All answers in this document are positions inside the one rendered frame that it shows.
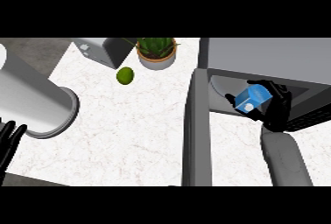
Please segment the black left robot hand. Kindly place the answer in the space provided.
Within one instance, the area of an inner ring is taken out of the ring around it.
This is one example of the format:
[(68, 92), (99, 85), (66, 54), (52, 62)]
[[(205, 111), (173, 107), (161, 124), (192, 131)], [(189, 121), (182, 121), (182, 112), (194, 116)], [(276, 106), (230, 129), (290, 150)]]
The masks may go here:
[(16, 154), (16, 147), (22, 135), (27, 132), (27, 125), (16, 127), (16, 122), (9, 121), (0, 130), (0, 185), (6, 178), (6, 169)]

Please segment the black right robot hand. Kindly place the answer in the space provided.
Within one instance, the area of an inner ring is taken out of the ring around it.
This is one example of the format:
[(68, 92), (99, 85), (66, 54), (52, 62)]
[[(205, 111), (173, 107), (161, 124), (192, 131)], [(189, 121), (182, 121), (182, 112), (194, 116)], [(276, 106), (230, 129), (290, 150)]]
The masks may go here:
[(254, 108), (248, 113), (244, 113), (238, 109), (235, 111), (254, 121), (260, 120), (263, 122), (263, 126), (272, 132), (284, 132), (291, 111), (291, 92), (287, 90), (285, 85), (278, 85), (270, 80), (248, 80), (247, 83), (260, 84), (267, 89), (273, 98), (264, 113), (261, 113), (257, 108)]

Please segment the blue milk carton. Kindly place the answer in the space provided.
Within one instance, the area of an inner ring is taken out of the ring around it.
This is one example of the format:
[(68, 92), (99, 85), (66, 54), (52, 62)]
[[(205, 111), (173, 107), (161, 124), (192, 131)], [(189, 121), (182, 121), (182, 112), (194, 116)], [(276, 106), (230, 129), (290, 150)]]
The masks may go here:
[(253, 84), (235, 97), (235, 108), (244, 113), (251, 112), (264, 102), (273, 98), (266, 87)]

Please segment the grey microwave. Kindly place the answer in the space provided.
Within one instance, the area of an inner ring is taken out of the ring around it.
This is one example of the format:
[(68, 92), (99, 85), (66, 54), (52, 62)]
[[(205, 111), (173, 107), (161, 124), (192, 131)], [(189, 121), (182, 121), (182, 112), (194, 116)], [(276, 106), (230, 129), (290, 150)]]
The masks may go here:
[(331, 38), (202, 38), (198, 68), (208, 74), (210, 111), (235, 116), (223, 95), (269, 80), (293, 93), (290, 132), (331, 121)]

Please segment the grey microwave door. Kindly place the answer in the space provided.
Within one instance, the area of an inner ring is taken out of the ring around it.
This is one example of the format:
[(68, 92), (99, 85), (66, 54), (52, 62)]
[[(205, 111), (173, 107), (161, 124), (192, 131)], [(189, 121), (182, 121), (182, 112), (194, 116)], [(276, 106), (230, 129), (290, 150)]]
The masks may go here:
[(208, 75), (199, 68), (191, 75), (185, 103), (180, 185), (213, 185)]

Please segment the large pale grey cylinder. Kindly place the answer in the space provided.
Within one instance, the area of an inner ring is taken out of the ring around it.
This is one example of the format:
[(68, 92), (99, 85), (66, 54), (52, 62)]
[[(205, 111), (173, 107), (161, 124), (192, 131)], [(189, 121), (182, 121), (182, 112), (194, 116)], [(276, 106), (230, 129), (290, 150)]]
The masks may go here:
[(58, 136), (75, 121), (80, 101), (0, 44), (0, 118), (27, 125), (37, 139)]

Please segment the potted green plant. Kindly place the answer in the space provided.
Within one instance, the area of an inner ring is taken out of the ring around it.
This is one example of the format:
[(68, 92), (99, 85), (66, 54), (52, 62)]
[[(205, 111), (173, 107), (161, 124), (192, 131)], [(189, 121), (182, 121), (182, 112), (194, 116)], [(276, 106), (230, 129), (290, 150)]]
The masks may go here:
[(149, 70), (160, 71), (171, 66), (180, 45), (174, 38), (137, 38), (137, 43), (127, 38), (123, 40), (136, 48), (139, 62)]

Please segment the grey toaster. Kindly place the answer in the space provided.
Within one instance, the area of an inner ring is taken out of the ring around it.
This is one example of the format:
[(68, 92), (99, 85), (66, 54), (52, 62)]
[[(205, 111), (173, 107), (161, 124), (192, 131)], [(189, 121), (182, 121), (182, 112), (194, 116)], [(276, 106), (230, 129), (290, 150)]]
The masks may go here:
[(123, 38), (72, 38), (83, 56), (103, 66), (117, 69), (126, 60), (133, 45)]

